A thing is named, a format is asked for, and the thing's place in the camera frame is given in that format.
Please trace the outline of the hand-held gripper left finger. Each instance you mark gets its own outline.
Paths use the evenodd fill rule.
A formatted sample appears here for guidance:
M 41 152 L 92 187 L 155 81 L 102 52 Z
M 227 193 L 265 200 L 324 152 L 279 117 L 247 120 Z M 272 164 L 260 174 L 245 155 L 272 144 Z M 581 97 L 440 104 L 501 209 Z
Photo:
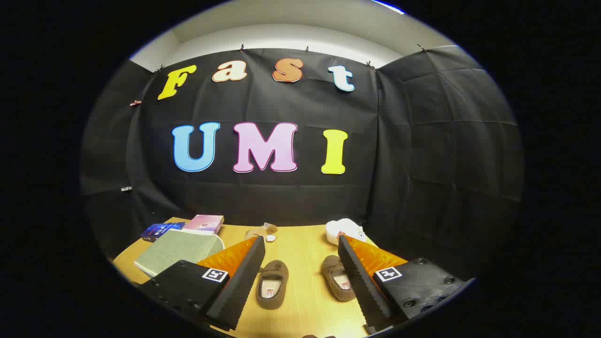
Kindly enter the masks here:
M 265 255 L 253 236 L 200 262 L 179 260 L 138 289 L 197 325 L 236 329 Z

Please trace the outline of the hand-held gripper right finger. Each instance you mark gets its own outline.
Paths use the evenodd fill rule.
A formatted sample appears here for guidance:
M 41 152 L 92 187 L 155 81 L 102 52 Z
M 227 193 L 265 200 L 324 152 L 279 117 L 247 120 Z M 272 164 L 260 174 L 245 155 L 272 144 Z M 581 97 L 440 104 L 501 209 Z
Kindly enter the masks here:
M 470 286 L 429 259 L 407 261 L 345 235 L 338 255 L 373 334 L 410 327 Z

